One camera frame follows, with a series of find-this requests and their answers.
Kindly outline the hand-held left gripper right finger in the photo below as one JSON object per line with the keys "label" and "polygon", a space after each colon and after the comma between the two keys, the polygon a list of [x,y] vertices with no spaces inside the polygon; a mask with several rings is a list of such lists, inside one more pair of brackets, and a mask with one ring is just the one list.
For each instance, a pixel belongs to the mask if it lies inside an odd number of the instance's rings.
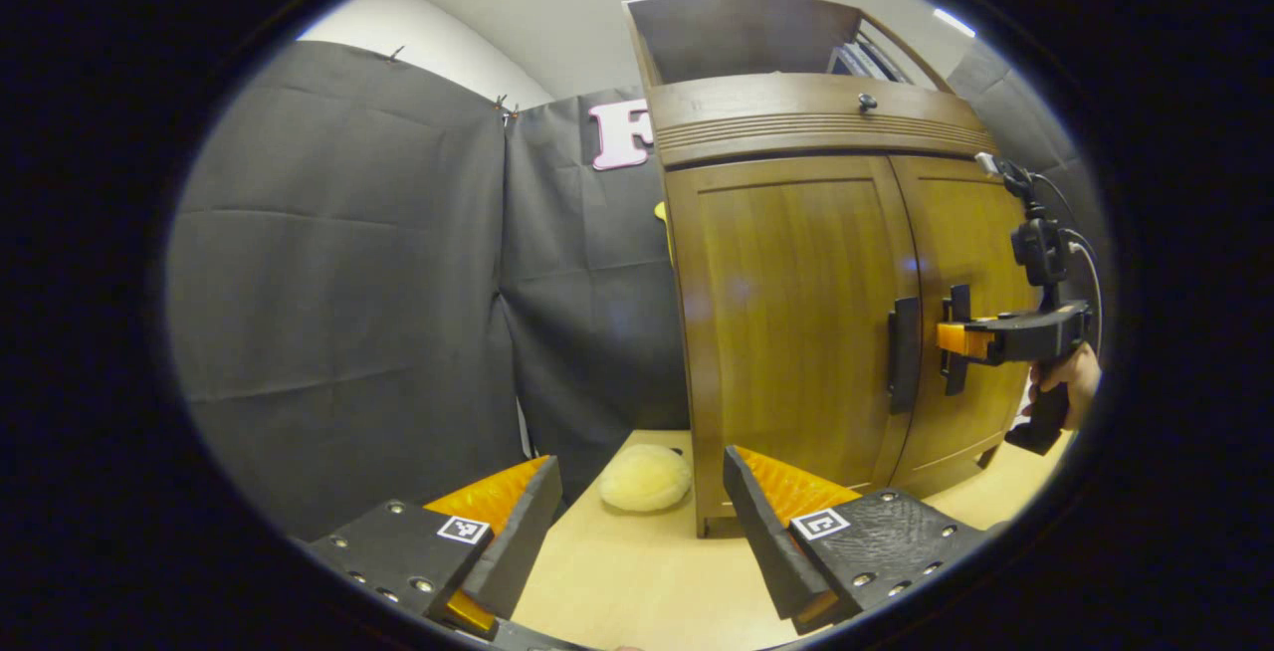
{"label": "hand-held left gripper right finger", "polygon": [[922,590],[986,538],[902,490],[859,494],[736,445],[724,452],[724,488],[769,601],[798,632]]}

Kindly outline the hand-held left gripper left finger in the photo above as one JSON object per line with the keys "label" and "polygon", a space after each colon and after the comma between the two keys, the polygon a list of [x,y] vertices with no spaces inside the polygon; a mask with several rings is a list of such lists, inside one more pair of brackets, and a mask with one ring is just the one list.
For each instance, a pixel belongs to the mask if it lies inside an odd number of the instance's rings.
{"label": "hand-held left gripper left finger", "polygon": [[389,499],[310,541],[310,555],[405,613],[460,632],[513,617],[561,502],[554,456],[429,503]]}

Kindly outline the black door handle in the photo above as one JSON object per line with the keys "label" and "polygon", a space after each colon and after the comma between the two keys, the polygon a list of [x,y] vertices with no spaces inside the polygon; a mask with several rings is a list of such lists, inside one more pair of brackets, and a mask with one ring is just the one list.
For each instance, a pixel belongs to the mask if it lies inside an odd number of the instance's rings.
{"label": "black door handle", "polygon": [[[972,320],[972,316],[970,315],[970,299],[972,299],[970,296],[970,285],[950,287],[950,296],[943,298],[941,322],[970,322],[970,320]],[[947,397],[950,397],[956,396],[956,394],[964,392],[968,359],[956,355],[954,353],[940,353],[941,355],[939,355],[939,361],[941,361],[941,378],[947,380],[944,394]]]}
{"label": "black door handle", "polygon": [[921,302],[919,297],[896,299],[887,316],[887,392],[892,415],[910,414],[919,397],[921,371]]}

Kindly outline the wooden cabinet door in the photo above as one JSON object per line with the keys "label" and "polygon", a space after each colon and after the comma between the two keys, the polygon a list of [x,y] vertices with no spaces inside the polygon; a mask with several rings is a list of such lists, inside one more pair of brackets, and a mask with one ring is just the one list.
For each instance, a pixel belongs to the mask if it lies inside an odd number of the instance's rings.
{"label": "wooden cabinet door", "polygon": [[869,490],[905,447],[888,316],[919,296],[885,155],[800,155],[665,175],[699,526],[733,517],[730,445]]}
{"label": "wooden cabinet door", "polygon": [[919,256],[921,361],[919,400],[891,483],[916,485],[995,448],[1026,391],[1024,362],[970,364],[964,389],[947,395],[936,325],[954,287],[968,287],[975,318],[1033,311],[1038,304],[1015,265],[1012,232],[1024,220],[1018,199],[973,161],[893,155]]}

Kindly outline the wooden double-door shoe cabinet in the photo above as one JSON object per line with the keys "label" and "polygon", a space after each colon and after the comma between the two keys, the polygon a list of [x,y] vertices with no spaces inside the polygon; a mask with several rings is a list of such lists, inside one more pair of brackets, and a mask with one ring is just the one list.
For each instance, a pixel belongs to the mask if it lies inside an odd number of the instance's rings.
{"label": "wooden double-door shoe cabinet", "polygon": [[738,445],[856,492],[989,462],[1022,362],[947,394],[936,325],[1027,311],[1023,208],[975,164],[973,107],[869,13],[819,0],[638,0],[626,15],[682,301],[696,533],[736,515]]}

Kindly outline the wooden cabinet drawer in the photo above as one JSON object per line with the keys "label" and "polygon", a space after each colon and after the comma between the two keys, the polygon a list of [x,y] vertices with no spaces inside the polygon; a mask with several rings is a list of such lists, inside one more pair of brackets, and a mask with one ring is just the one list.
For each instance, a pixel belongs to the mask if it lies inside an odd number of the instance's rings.
{"label": "wooden cabinet drawer", "polygon": [[[859,111],[861,93],[877,99],[875,110]],[[645,94],[654,144],[666,167],[826,152],[968,158],[999,152],[961,97],[864,76],[713,76],[651,87]]]}

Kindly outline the yellow plush ball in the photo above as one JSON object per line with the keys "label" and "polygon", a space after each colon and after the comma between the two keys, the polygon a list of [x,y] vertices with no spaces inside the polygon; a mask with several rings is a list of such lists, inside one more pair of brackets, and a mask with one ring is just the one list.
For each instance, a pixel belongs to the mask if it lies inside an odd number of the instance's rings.
{"label": "yellow plush ball", "polygon": [[693,479],[682,454],[659,445],[623,448],[599,476],[599,494],[613,510],[652,513],[682,502]]}

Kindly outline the black backdrop cloth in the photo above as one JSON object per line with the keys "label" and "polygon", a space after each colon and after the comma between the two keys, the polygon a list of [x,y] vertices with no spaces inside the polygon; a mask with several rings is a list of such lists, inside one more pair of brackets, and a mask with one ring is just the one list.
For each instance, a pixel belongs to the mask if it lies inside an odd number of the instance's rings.
{"label": "black backdrop cloth", "polygon": [[290,45],[195,161],[166,317],[195,424],[282,533],[554,456],[564,496],[691,429],[643,90],[513,120],[431,73]]}

